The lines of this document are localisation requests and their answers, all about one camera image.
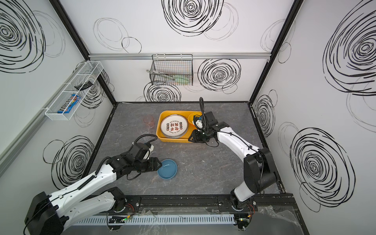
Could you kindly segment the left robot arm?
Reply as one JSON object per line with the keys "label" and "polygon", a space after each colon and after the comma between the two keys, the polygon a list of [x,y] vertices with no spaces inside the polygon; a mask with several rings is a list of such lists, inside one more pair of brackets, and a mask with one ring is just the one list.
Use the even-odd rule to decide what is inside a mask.
{"label": "left robot arm", "polygon": [[123,192],[113,187],[93,196],[102,187],[128,176],[157,171],[162,163],[152,157],[151,142],[133,142],[130,149],[102,160],[96,171],[61,190],[36,195],[25,217],[24,232],[31,235],[59,235],[71,225],[99,212],[122,212],[129,206]]}

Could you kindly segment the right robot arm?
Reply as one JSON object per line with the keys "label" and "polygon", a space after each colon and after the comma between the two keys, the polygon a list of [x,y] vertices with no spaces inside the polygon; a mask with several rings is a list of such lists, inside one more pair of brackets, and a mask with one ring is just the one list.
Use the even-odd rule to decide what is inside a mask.
{"label": "right robot arm", "polygon": [[218,122],[212,112],[193,116],[196,129],[189,142],[205,144],[210,139],[226,145],[243,162],[243,182],[230,193],[232,207],[240,211],[249,200],[280,181],[272,153],[259,148],[238,135],[227,123]]}

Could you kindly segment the grey-blue bottom bowl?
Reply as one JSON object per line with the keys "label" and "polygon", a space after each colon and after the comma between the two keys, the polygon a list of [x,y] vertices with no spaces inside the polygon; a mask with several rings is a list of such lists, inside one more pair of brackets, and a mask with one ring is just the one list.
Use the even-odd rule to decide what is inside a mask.
{"label": "grey-blue bottom bowl", "polygon": [[158,169],[157,173],[161,179],[172,179],[178,171],[176,162],[172,159],[165,159],[162,161],[162,166]]}

